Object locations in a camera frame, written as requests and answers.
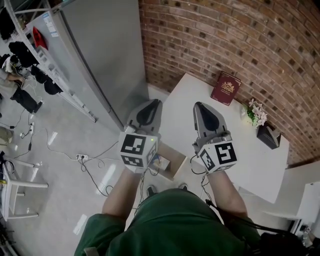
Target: white stool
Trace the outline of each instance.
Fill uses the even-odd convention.
[[[5,160],[11,161],[15,164],[19,164],[26,167],[35,167],[32,163],[15,160],[10,157],[4,156]],[[32,188],[47,188],[48,183],[38,183],[31,181],[20,180],[20,177],[16,170],[13,173],[8,171],[9,162],[2,165],[3,179],[6,181],[1,192],[1,213],[5,221],[9,219],[22,219],[39,216],[38,213],[27,213],[27,214],[15,214],[17,197],[24,197],[25,193],[19,193],[19,187],[32,187]]]

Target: book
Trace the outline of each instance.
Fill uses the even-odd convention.
[[[240,86],[240,79],[222,71],[210,97],[229,106]]]

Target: black pants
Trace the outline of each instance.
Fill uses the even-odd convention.
[[[11,97],[11,100],[18,102],[31,114],[37,107],[37,102],[30,96],[29,93],[27,93],[25,90],[22,90],[20,87],[16,89],[14,95]]]

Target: black cable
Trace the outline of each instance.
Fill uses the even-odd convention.
[[[202,188],[204,190],[204,192],[207,194],[207,196],[210,198],[210,200],[206,199],[205,202],[208,206],[212,206],[213,208],[215,208],[217,211],[219,211],[219,213],[221,215],[226,215],[228,216],[229,218],[232,218],[232,219],[237,219],[241,222],[243,222],[243,224],[251,227],[251,228],[255,228],[255,229],[258,229],[258,230],[264,230],[264,231],[269,231],[269,232],[273,232],[273,233],[277,233],[277,234],[283,234],[283,235],[292,235],[292,236],[296,236],[295,234],[292,234],[291,232],[289,231],[286,231],[286,230],[281,230],[281,229],[277,229],[277,228],[271,228],[271,227],[266,227],[266,226],[262,226],[262,225],[259,225],[259,224],[256,224],[256,223],[253,223],[253,222],[250,222],[244,218],[241,218],[241,217],[238,217],[230,212],[227,212],[227,211],[224,211],[222,209],[220,209],[219,207],[215,206],[214,203],[212,202],[212,199],[211,199],[211,196],[209,195],[209,193],[207,193],[206,189],[204,188],[204,185],[202,185]]]
[[[35,129],[36,129],[36,124],[33,124],[33,133],[31,134],[31,138],[30,138],[30,143],[29,143],[29,146],[28,146],[28,151],[27,152],[25,152],[25,153],[23,153],[23,154],[20,154],[20,155],[18,155],[18,156],[16,156],[14,159],[17,159],[17,158],[19,158],[19,157],[22,157],[22,156],[24,156],[24,155],[26,155],[26,154],[28,154],[29,152],[30,152],[30,150],[31,150],[31,146],[32,146],[32,138],[33,138],[33,136],[34,136],[34,134],[35,134]]]
[[[31,127],[32,127],[33,125],[32,124],[30,124],[30,126],[29,126],[29,130],[28,130],[28,132],[25,134],[24,132],[22,132],[21,133],[21,139],[23,140],[30,132],[31,132]]]
[[[207,184],[205,184],[205,185],[203,185],[203,183],[204,183],[204,180],[205,180],[205,175],[202,177],[202,181],[201,181],[201,187],[203,188],[203,191],[206,193],[206,195],[208,196],[208,198],[210,199],[210,202],[212,202],[212,197],[210,196],[210,194],[206,191],[206,189],[205,189],[205,185],[207,185]]]
[[[196,175],[201,175],[201,174],[205,174],[206,172],[204,171],[204,172],[200,172],[200,173],[197,173],[197,172],[195,172],[193,169],[192,169],[192,163],[191,163],[191,161],[192,161],[192,159],[194,158],[194,157],[196,157],[197,155],[195,154],[193,157],[191,157],[191,159],[190,159],[190,166],[191,166],[191,171],[194,173],[194,174],[196,174]]]
[[[132,207],[132,209],[135,210],[134,215],[136,215],[136,213],[137,213],[140,205],[141,205],[142,202],[145,200],[145,199],[144,199],[144,183],[145,183],[145,175],[146,175],[147,170],[149,170],[149,172],[150,172],[150,174],[151,174],[152,176],[157,176],[157,175],[159,174],[160,168],[158,168],[158,170],[157,170],[157,172],[156,172],[155,174],[153,174],[153,173],[151,172],[151,169],[150,169],[149,167],[148,167],[147,169],[145,169],[145,171],[143,172],[143,174],[142,174],[142,176],[141,176],[140,186],[139,186],[139,187],[140,187],[140,201],[139,201],[139,203],[138,203],[137,208]]]
[[[21,121],[22,114],[23,114],[23,112],[24,112],[25,110],[26,110],[25,108],[22,110],[22,112],[21,112],[21,114],[20,114],[19,121],[16,123],[16,125],[15,125],[14,128],[16,128],[16,127],[18,126],[19,122]]]
[[[21,112],[21,114],[20,114],[19,121],[16,123],[16,125],[7,125],[7,124],[2,123],[2,122],[0,122],[0,124],[4,125],[4,126],[6,126],[6,127],[9,127],[10,129],[16,128],[16,127],[18,126],[19,122],[21,121],[22,114],[23,114],[23,112],[24,112],[25,110],[26,110],[25,108],[22,110],[22,112]]]
[[[111,188],[113,189],[114,187],[111,186],[111,185],[106,186],[106,187],[105,187],[106,195],[105,195],[105,194],[102,193],[101,190],[98,188],[98,185],[96,184],[94,178],[92,177],[92,175],[91,175],[90,172],[88,171],[87,167],[85,166],[85,164],[84,164],[84,159],[83,159],[83,158],[81,158],[81,162],[79,162],[79,164],[81,164],[81,171],[84,172],[84,173],[87,172],[87,173],[89,174],[89,176],[90,176],[93,184],[95,185],[96,189],[101,193],[101,195],[103,195],[103,196],[105,196],[105,197],[107,198],[107,197],[109,196],[109,193],[108,193],[108,191],[107,191],[107,188],[108,188],[108,187],[111,187]]]

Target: cable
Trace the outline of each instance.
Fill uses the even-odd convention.
[[[193,157],[191,157],[191,159],[190,159],[190,165],[191,165],[191,171],[194,173],[194,174],[196,174],[196,175],[201,175],[201,174],[205,174],[206,172],[204,171],[204,172],[200,172],[200,173],[197,173],[197,172],[194,172],[194,170],[192,169],[192,163],[191,163],[191,161],[192,161],[192,159],[194,158],[194,157],[196,157],[197,155],[195,154]]]
[[[18,155],[18,156],[16,156],[14,159],[17,159],[17,158],[19,158],[19,157],[22,157],[22,156],[24,156],[24,155],[26,155],[26,154],[28,154],[29,152],[30,152],[30,150],[31,150],[31,146],[32,146],[32,138],[33,138],[33,136],[34,136],[34,132],[35,132],[35,129],[36,129],[36,124],[34,123],[34,124],[31,124],[31,126],[33,126],[33,133],[31,134],[31,138],[30,138],[30,143],[29,143],[29,146],[28,146],[28,151],[27,152],[25,152],[25,153],[23,153],[23,154],[20,154],[20,155]]]
[[[36,136],[40,131],[42,131],[42,130],[45,130],[46,131],[46,142],[45,142],[45,144],[46,144],[46,147],[48,148],[48,150],[49,151],[51,151],[51,152],[54,152],[54,153],[59,153],[59,154],[63,154],[63,155],[65,155],[65,156],[67,156],[71,161],[77,161],[78,162],[78,160],[77,159],[72,159],[70,156],[68,156],[66,153],[63,153],[63,152],[59,152],[59,151],[54,151],[54,150],[52,150],[52,149],[50,149],[49,148],[49,146],[48,146],[48,139],[49,139],[49,134],[48,134],[48,130],[47,130],[47,128],[42,128],[42,129],[40,129],[40,130],[38,130],[33,136]]]
[[[23,85],[25,84],[25,82],[29,82],[29,81],[34,81],[34,82],[35,82],[35,85],[33,86],[33,85],[31,85],[31,83],[29,83],[29,84],[27,84],[25,87],[23,87]],[[25,77],[25,81],[24,81],[24,83],[21,85],[21,90],[26,90],[26,88],[27,88],[28,86],[30,86],[30,87],[33,89],[34,95],[35,95],[37,98],[40,98],[40,101],[42,101],[42,100],[43,100],[42,97],[37,96],[37,94],[36,94],[36,88],[37,88],[37,86],[38,86],[38,81],[37,81],[34,77],[32,77],[32,76],[30,76],[30,75],[27,76],[27,77]]]
[[[6,127],[9,127],[10,129],[14,129],[14,128],[16,128],[16,127],[18,126],[18,124],[20,123],[20,120],[21,120],[22,114],[24,113],[24,111],[25,111],[25,110],[26,110],[25,108],[22,110],[22,112],[21,112],[21,114],[20,114],[19,121],[16,123],[16,125],[7,125],[7,124],[2,123],[2,122],[0,122],[0,124],[4,125],[4,126],[6,126]]]
[[[211,198],[211,196],[210,196],[210,194],[206,191],[206,189],[205,189],[205,185],[207,185],[207,184],[205,184],[205,185],[203,185],[203,183],[204,183],[204,181],[205,181],[205,178],[206,178],[206,175],[203,175],[203,177],[202,177],[202,181],[201,181],[201,187],[203,188],[203,191],[206,193],[206,195],[208,196],[208,198],[210,199],[210,201],[212,202],[212,198]]]
[[[141,176],[140,186],[139,186],[139,187],[140,187],[140,201],[139,201],[138,206],[137,206],[136,208],[132,207],[132,209],[135,210],[134,215],[136,215],[136,213],[137,213],[140,205],[141,205],[142,202],[145,200],[145,199],[144,199],[144,183],[145,183],[145,175],[146,175],[147,170],[149,170],[149,172],[150,172],[150,174],[151,174],[152,176],[157,176],[160,169],[158,168],[156,174],[153,174],[153,173],[151,172],[151,169],[150,169],[149,167],[148,167],[147,169],[145,169],[145,171],[143,172],[143,174],[142,174],[142,176]]]
[[[114,161],[120,161],[120,162],[121,162],[121,160],[115,159],[115,158],[102,158],[102,159],[99,159],[99,158],[88,157],[88,159],[90,159],[90,160],[98,160],[98,161],[99,161],[99,162],[98,162],[98,168],[99,168],[99,169],[103,169],[104,167],[106,167],[105,162],[104,162],[103,160],[114,160]]]
[[[29,130],[28,132],[25,134],[24,132],[21,133],[21,139],[23,140],[32,130],[31,127],[33,126],[32,123],[30,123],[30,113],[28,114],[28,125],[29,125]]]
[[[106,186],[106,187],[105,187],[106,195],[105,195],[104,193],[101,192],[101,190],[98,188],[98,185],[95,183],[94,178],[92,177],[92,175],[90,174],[90,172],[88,171],[87,167],[86,167],[85,164],[84,164],[83,158],[81,158],[81,162],[79,162],[79,164],[81,164],[81,171],[84,172],[84,173],[87,172],[87,173],[89,174],[92,182],[94,183],[96,189],[101,193],[101,195],[103,195],[103,196],[105,196],[105,197],[108,197],[108,196],[109,196],[109,193],[108,193],[108,191],[107,191],[107,188],[108,188],[108,187],[111,187],[111,188],[113,189],[114,187],[111,186],[111,185]]]
[[[224,210],[218,208],[217,206],[215,206],[214,203],[211,200],[207,200],[206,199],[205,202],[207,203],[207,205],[212,206],[213,208],[218,210],[221,215],[224,214],[224,215],[227,215],[228,217],[231,217],[233,219],[237,219],[237,220],[243,222],[244,224],[246,224],[249,227],[252,227],[252,228],[255,228],[255,229],[259,229],[259,230],[269,231],[269,232],[273,232],[273,233],[283,234],[283,235],[296,236],[295,234],[293,234],[293,233],[291,233],[289,231],[281,230],[281,229],[277,229],[277,228],[272,228],[272,227],[262,226],[262,225],[250,222],[250,221],[248,221],[246,219],[243,219],[241,217],[238,217],[236,215],[233,215],[232,213],[224,211]]]
[[[85,161],[84,163],[87,163],[93,159],[97,159],[98,157],[102,156],[104,153],[106,153],[107,151],[109,151],[110,149],[112,149],[114,147],[114,145],[116,145],[119,141],[117,140],[115,143],[113,143],[110,147],[108,147],[105,151],[103,151],[102,153],[100,153],[99,155],[95,156],[95,157],[90,157],[89,160]]]

